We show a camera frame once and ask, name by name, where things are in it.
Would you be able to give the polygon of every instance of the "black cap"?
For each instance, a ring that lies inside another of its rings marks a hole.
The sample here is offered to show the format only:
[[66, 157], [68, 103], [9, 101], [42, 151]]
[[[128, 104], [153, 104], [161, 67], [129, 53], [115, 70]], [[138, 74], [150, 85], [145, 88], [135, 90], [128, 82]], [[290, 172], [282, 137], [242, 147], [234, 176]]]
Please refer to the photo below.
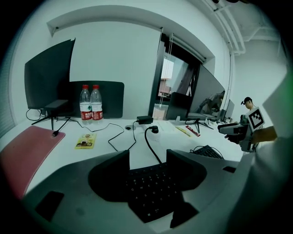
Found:
[[246, 98], [244, 99], [244, 101], [241, 102], [241, 104], [242, 104], [242, 105], [245, 105], [245, 103], [246, 103], [247, 101], [252, 101], [252, 99], [251, 99], [250, 97], [246, 97]]

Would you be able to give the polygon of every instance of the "desk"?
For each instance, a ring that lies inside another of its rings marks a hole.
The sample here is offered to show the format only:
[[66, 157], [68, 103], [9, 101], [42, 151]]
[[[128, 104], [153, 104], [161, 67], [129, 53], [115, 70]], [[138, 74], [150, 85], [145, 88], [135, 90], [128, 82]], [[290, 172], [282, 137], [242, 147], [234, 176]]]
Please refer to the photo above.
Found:
[[[73, 118], [81, 123], [80, 118]], [[54, 123], [54, 129], [57, 130], [64, 124], [65, 120], [61, 120]], [[91, 130], [101, 129], [107, 126], [109, 123], [118, 124], [125, 128], [126, 125], [132, 125], [134, 120], [125, 119], [104, 119], [101, 124], [91, 124], [87, 127]], [[21, 124], [14, 127], [8, 133], [6, 133], [0, 139], [0, 151], [19, 133], [31, 126], [31, 121], [26, 120]], [[194, 149], [196, 146], [210, 145], [218, 149], [224, 159], [232, 161], [240, 161], [242, 157], [242, 151], [240, 147], [234, 143], [229, 142], [224, 138], [223, 134], [220, 134], [216, 125], [211, 125], [212, 129], [200, 126], [201, 136], [197, 137], [187, 128], [185, 128], [184, 121], [154, 121], [152, 125], [157, 125], [161, 133], [159, 142], [149, 140], [149, 143], [153, 150], [156, 152], [162, 162], [166, 162], [166, 150], [178, 149], [185, 152], [189, 152], [190, 149]], [[51, 121], [43, 121], [36, 124], [38, 127], [51, 129]], [[157, 159], [148, 148], [144, 139], [144, 129], [138, 123], [135, 123], [135, 137], [136, 144], [130, 149], [130, 169], [136, 169], [146, 166], [152, 166], [158, 164]], [[174, 126], [180, 126], [186, 129], [192, 137], [188, 137], [181, 131], [177, 130]], [[54, 171], [67, 164], [75, 163], [92, 157], [96, 157], [103, 154], [115, 152], [112, 146], [108, 143], [108, 140], [122, 131], [121, 128], [114, 125], [109, 125], [106, 129], [96, 132], [97, 137], [93, 149], [74, 149], [78, 138], [85, 133], [89, 133], [86, 128], [81, 128], [78, 123], [68, 121], [66, 125], [61, 129], [61, 132], [66, 133], [66, 136], [60, 141], [60, 143], [51, 151], [38, 171], [34, 175], [27, 192], [34, 188], [38, 183], [52, 174]], [[117, 150], [125, 150], [129, 148], [134, 142], [132, 130], [126, 130], [123, 134], [111, 141]]]

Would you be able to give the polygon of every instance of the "pink desk mat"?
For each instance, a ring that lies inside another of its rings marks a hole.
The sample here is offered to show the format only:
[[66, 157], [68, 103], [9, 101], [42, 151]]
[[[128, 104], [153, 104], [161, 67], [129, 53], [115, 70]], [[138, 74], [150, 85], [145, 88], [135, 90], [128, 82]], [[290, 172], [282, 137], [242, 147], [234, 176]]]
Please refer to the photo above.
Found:
[[17, 198], [23, 198], [40, 165], [65, 136], [65, 133], [59, 133], [53, 138], [53, 132], [31, 126], [15, 137], [0, 152], [1, 166]]

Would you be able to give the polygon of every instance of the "yellow card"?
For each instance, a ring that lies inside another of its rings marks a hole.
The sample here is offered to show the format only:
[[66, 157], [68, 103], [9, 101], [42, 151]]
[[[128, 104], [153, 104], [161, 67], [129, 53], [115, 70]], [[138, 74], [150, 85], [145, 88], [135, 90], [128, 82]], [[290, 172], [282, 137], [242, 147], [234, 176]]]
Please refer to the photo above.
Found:
[[93, 149], [96, 134], [83, 134], [79, 137], [75, 149]]

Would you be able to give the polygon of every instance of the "bottle label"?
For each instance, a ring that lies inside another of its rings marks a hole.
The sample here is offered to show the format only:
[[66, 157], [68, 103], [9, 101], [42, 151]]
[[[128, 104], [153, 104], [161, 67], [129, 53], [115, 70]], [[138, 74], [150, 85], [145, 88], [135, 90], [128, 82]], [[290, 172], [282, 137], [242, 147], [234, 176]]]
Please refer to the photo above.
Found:
[[90, 103], [80, 103], [79, 108], [81, 110], [82, 120], [90, 120], [92, 118], [92, 108]]
[[92, 119], [101, 120], [103, 118], [102, 104], [92, 104]]

